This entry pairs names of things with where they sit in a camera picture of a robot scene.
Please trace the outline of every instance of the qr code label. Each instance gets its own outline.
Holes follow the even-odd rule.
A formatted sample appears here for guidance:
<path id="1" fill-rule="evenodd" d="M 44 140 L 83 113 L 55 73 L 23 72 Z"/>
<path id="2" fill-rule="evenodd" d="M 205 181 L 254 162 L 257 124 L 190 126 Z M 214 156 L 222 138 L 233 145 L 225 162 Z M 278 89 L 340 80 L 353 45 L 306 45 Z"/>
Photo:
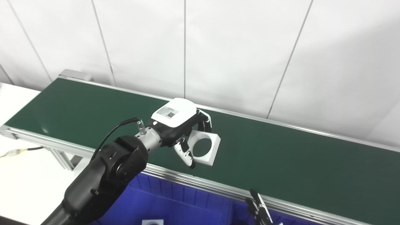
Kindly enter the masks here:
<path id="1" fill-rule="evenodd" d="M 171 119 L 173 116 L 175 116 L 178 113 L 178 111 L 176 111 L 173 108 L 170 107 L 162 107 L 157 111 L 157 114 L 160 114 L 162 116 L 165 116 L 168 119 Z"/>

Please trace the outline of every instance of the silver connector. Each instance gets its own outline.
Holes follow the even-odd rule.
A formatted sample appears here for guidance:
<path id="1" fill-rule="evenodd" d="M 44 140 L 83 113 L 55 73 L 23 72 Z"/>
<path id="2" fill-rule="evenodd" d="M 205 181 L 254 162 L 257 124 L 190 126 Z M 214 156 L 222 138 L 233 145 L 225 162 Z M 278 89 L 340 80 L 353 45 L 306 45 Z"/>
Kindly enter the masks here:
<path id="1" fill-rule="evenodd" d="M 147 133 L 147 131 L 146 131 L 146 127 L 144 127 L 143 120 L 140 120 L 137 123 L 138 123 L 138 129 L 139 129 L 140 135 L 145 135 Z"/>

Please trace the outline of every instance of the blue container divider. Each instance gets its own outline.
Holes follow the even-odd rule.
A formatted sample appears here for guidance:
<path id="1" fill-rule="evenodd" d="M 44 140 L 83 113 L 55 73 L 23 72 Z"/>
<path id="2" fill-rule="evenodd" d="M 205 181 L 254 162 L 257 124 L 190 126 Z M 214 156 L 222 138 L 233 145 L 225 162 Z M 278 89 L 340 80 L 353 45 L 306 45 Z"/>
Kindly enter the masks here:
<path id="1" fill-rule="evenodd" d="M 163 219 L 164 225 L 255 225 L 244 202 L 139 174 L 107 213 L 91 225 L 141 225 Z M 318 225 L 270 210 L 275 224 Z"/>

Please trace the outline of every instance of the robotic arm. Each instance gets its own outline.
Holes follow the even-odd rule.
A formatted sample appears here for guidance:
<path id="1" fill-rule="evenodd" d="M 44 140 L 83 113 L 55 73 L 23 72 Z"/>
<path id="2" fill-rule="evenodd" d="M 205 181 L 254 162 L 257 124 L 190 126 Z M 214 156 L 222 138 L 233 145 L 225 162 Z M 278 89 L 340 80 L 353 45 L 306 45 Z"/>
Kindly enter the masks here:
<path id="1" fill-rule="evenodd" d="M 139 133 L 118 137 L 101 150 L 100 146 L 42 225 L 86 225 L 102 217 L 128 183 L 146 168 L 148 154 L 158 147 L 173 147 L 184 163 L 194 168 L 191 147 L 184 136 L 190 136 L 195 125 L 204 132 L 212 128 L 210 116 L 183 98 L 158 109 L 146 126 L 140 119 L 128 122 L 137 122 Z"/>

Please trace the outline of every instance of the metal bracket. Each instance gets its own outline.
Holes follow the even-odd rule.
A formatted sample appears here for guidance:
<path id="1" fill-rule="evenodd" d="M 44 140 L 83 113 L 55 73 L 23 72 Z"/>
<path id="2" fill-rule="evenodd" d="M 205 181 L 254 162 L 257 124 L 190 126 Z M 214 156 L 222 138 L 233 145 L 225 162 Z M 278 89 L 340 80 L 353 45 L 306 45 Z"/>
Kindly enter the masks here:
<path id="1" fill-rule="evenodd" d="M 10 132 L 8 130 L 8 126 L 6 126 L 6 125 L 3 125 L 0 127 L 0 135 L 11 138 L 11 139 L 15 139 L 15 140 L 18 139 L 18 137 L 13 132 Z"/>
<path id="2" fill-rule="evenodd" d="M 65 152 L 63 152 L 63 151 L 59 151 L 57 149 L 52 149 L 52 148 L 46 148 L 46 149 L 49 150 L 54 155 L 54 157 L 57 159 L 57 161 L 61 164 L 61 166 L 64 169 L 67 169 L 70 171 L 74 170 L 76 165 L 82 159 L 81 156 L 74 155 L 73 158 L 71 160 L 69 160 L 67 155 L 65 155 Z"/>

